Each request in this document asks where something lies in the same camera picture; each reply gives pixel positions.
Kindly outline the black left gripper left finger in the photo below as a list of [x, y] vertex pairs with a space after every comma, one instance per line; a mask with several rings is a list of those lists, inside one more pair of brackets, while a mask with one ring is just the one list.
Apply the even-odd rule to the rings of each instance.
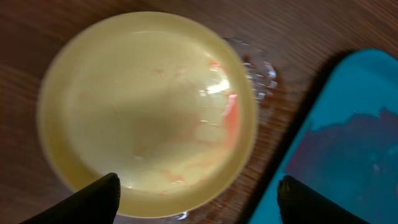
[[112, 224], [120, 197], [120, 179], [111, 172], [21, 224]]

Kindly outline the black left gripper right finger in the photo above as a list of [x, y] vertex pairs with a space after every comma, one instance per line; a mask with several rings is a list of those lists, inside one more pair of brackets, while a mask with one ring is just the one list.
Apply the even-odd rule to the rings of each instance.
[[277, 204], [283, 224], [368, 224], [290, 175], [279, 181]]

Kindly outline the yellow plate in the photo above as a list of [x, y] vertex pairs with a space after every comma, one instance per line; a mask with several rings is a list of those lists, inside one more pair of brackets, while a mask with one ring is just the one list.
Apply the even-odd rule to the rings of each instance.
[[209, 28], [130, 12], [72, 38], [40, 87], [37, 129], [52, 169], [80, 190], [108, 173], [118, 213], [171, 217], [225, 191], [254, 147], [258, 108], [241, 59]]

